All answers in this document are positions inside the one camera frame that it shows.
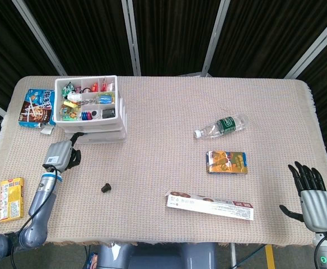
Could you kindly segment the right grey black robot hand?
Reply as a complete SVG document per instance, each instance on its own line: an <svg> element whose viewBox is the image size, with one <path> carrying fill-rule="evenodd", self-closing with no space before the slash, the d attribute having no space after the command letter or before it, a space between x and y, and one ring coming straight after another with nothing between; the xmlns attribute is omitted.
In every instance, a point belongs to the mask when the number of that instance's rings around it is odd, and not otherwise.
<svg viewBox="0 0 327 269"><path fill-rule="evenodd" d="M320 172L315 168L295 162L288 165L300 199L301 213L290 211L280 205L280 210L289 218L300 221L314 233L327 232L327 190Z"/></svg>

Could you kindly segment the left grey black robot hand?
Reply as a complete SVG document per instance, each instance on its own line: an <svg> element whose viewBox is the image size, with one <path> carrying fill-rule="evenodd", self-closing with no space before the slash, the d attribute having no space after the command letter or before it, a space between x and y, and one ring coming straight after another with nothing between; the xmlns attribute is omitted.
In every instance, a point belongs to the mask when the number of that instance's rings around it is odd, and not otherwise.
<svg viewBox="0 0 327 269"><path fill-rule="evenodd" d="M71 169L81 162L81 151L75 150L74 144L77 139L84 133L75 133L70 140L53 143L49 146L48 152L44 159L43 167L47 171L54 171L54 167L60 173Z"/></svg>

